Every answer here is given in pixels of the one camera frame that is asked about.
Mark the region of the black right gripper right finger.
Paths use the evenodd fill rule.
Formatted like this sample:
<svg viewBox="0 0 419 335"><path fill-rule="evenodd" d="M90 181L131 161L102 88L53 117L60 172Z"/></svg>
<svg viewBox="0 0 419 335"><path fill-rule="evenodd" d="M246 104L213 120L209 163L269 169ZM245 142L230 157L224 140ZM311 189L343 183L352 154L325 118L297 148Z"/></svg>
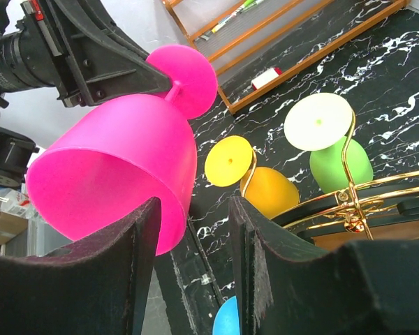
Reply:
<svg viewBox="0 0 419 335"><path fill-rule="evenodd" d="M242 334L419 334L419 241L327 251L229 201Z"/></svg>

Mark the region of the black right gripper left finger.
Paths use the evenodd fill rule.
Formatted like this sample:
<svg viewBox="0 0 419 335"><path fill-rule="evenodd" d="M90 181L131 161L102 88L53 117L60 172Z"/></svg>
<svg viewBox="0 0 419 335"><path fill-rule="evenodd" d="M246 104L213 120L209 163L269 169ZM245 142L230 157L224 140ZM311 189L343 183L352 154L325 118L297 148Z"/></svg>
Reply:
<svg viewBox="0 0 419 335"><path fill-rule="evenodd" d="M0 334L140 334L160 226L150 198L43 257L0 256Z"/></svg>

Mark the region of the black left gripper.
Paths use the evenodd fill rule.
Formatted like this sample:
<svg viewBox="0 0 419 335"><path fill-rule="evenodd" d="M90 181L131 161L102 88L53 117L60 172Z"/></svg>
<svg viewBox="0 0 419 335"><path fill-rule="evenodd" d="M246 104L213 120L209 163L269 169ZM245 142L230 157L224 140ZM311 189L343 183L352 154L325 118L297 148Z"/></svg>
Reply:
<svg viewBox="0 0 419 335"><path fill-rule="evenodd" d="M66 107L167 92L172 80L147 62L101 1L23 1L17 31L0 1L0 107L4 95L54 87Z"/></svg>

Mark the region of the gold wire wine glass rack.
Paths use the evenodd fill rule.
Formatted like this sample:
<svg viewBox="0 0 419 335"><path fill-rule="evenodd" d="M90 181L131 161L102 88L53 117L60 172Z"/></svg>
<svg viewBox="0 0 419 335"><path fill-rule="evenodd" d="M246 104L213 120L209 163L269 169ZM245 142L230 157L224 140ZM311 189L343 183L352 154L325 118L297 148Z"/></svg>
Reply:
<svg viewBox="0 0 419 335"><path fill-rule="evenodd" d="M419 177L419 171L356 183L351 171L359 162L348 161L355 113L347 115L346 138L333 155L341 160L339 173L347 185L273 216L257 210L265 222L260 227L263 235L329 251L353 240L419 240L419 182L395 183Z"/></svg>

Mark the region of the magenta wine glass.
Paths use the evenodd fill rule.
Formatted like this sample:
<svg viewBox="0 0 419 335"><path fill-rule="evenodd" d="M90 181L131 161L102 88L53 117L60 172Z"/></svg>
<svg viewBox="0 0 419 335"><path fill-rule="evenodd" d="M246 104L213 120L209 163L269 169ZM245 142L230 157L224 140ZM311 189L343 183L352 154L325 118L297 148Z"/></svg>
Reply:
<svg viewBox="0 0 419 335"><path fill-rule="evenodd" d="M160 47L147 63L171 79L169 91L126 95L94 108L27 171L32 205L72 241L152 197L161 201L157 254L171 251L184 236L197 170L189 120L211 108L216 73L185 45Z"/></svg>

